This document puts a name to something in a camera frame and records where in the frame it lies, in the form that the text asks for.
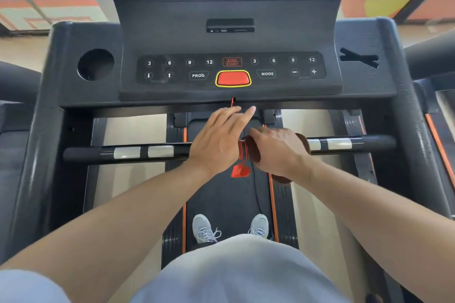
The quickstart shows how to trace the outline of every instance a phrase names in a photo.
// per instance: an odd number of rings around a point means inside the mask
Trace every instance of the person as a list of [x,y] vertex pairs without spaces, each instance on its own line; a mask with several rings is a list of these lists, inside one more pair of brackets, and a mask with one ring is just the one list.
[[[214,112],[178,168],[81,215],[4,263],[0,302],[106,302],[183,204],[236,162],[237,140],[255,108],[240,111]],[[452,220],[311,157],[291,130],[258,128],[250,134],[261,154],[259,169],[314,194],[421,300],[453,300]],[[217,242],[220,233],[196,216],[193,231],[205,247],[169,263],[132,302],[348,302],[304,254],[267,240],[266,230],[267,219],[259,215],[249,234]]]

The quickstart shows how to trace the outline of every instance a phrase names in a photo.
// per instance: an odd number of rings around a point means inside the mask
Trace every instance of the treadmill belt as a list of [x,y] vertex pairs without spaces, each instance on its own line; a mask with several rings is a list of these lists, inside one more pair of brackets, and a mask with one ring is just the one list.
[[[187,140],[192,142],[204,127],[205,121],[196,120],[188,124]],[[241,134],[243,138],[251,127],[261,126],[257,118],[253,118]],[[251,173],[246,178],[231,178],[233,165],[216,175],[203,185],[187,202],[187,246],[190,251],[196,245],[192,232],[192,220],[196,214],[205,215],[212,230],[218,228],[222,232],[218,241],[247,233],[251,221],[257,214],[265,214],[269,222],[269,238],[273,232],[272,206],[268,174],[254,168],[252,162],[246,161]]]

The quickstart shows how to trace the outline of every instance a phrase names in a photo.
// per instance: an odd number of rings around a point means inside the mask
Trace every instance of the red button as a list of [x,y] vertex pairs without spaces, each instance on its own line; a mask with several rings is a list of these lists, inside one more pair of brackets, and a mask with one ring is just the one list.
[[219,86],[246,86],[251,83],[246,71],[221,71],[217,77]]

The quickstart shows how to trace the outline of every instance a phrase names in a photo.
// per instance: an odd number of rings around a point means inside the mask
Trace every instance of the brown leather object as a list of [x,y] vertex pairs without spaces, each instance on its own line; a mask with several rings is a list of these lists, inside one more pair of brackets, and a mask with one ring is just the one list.
[[[296,135],[302,141],[305,150],[307,150],[308,153],[311,153],[310,145],[308,144],[308,140],[305,138],[305,136],[300,133],[296,133]],[[259,153],[258,145],[254,141],[253,137],[250,135],[245,136],[244,140],[248,148],[248,156],[251,159],[251,162],[258,163],[261,160],[261,154]],[[272,178],[283,184],[291,183],[291,180],[289,180],[288,178],[284,178],[283,176],[272,175]]]

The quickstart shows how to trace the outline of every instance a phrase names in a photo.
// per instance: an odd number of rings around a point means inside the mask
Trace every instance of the shoe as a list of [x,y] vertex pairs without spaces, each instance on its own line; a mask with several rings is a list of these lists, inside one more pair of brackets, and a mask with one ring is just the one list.
[[248,233],[251,233],[256,236],[268,237],[268,220],[264,214],[257,214],[253,221],[251,222],[250,230]]
[[193,235],[196,238],[197,243],[216,243],[217,238],[221,237],[221,231],[216,229],[215,232],[213,232],[207,217],[203,214],[197,214],[193,218]]

